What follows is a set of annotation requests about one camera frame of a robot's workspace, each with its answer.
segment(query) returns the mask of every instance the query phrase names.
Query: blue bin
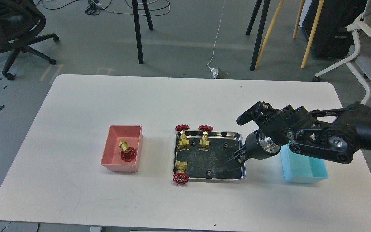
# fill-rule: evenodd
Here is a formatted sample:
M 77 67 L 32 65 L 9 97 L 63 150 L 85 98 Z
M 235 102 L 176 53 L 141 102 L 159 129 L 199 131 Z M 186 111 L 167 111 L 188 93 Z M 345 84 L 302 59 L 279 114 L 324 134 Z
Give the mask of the blue bin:
M 290 151 L 288 144 L 281 147 L 280 156 L 287 182 L 314 184 L 328 178 L 322 159 L 295 154 Z

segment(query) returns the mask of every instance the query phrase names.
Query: black office chair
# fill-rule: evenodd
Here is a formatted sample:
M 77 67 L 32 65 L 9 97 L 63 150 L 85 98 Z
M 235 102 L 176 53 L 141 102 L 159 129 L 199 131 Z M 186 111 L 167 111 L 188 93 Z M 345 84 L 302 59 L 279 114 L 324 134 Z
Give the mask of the black office chair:
M 30 0 L 0 0 L 0 53 L 11 51 L 2 74 L 8 80 L 14 75 L 8 73 L 19 52 L 30 52 L 44 58 L 50 64 L 56 60 L 33 49 L 29 45 L 53 38 L 59 41 L 56 34 L 37 35 L 44 29 L 46 19 Z

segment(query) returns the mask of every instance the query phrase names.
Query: gate valve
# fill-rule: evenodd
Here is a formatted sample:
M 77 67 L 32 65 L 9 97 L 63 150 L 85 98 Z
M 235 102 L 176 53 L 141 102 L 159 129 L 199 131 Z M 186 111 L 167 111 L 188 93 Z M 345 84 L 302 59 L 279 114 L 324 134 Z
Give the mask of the gate valve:
M 200 147 L 198 148 L 200 151 L 205 150 L 209 151 L 210 141 L 209 141 L 209 131 L 213 130 L 213 127 L 210 125 L 201 125 L 198 127 L 200 131 L 203 131 L 203 136 L 200 140 Z
M 118 146 L 122 148 L 121 159 L 124 162 L 131 162 L 137 157 L 137 150 L 127 145 L 126 141 L 120 141 Z
M 177 173 L 173 175 L 173 182 L 177 185 L 184 185 L 188 182 L 188 175 L 184 173 L 187 170 L 187 161 L 176 163 Z
M 187 124 L 176 126 L 176 131 L 180 131 L 180 140 L 178 141 L 180 151 L 190 149 L 190 140 L 188 140 L 186 136 L 186 130 L 188 129 L 190 129 L 190 127 Z

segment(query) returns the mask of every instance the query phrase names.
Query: white cable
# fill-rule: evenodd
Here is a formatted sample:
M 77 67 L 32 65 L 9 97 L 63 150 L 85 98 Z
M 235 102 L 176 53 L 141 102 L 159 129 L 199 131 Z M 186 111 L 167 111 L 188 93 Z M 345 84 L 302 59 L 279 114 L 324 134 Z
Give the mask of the white cable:
M 217 35 L 215 36 L 215 42 L 214 42 L 214 47 L 213 47 L 213 55 L 212 55 L 212 59 L 210 59 L 210 62 L 207 64 L 207 67 L 208 67 L 209 69 L 211 69 L 211 68 L 209 67 L 209 64 L 211 63 L 211 61 L 213 60 L 213 57 L 214 57 L 215 43 L 217 42 L 218 32 L 220 31 L 221 18 L 223 17 L 224 5 L 225 5 L 225 0 L 224 0 L 224 3 L 223 3 L 223 8 L 221 9 L 220 23 L 218 24 Z

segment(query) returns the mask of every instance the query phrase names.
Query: robotic arm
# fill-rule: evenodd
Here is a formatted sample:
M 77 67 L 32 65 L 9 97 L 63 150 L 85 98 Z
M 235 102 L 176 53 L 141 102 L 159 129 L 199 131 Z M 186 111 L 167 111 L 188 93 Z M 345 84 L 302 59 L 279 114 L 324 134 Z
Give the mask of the robotic arm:
M 336 120 L 318 120 L 325 116 L 335 116 Z M 343 109 L 311 112 L 291 105 L 279 110 L 258 102 L 238 117 L 237 124 L 251 120 L 259 129 L 249 134 L 246 144 L 228 159 L 229 170 L 241 167 L 250 158 L 272 157 L 289 142 L 294 153 L 344 164 L 350 163 L 359 149 L 371 150 L 371 108 L 359 102 Z

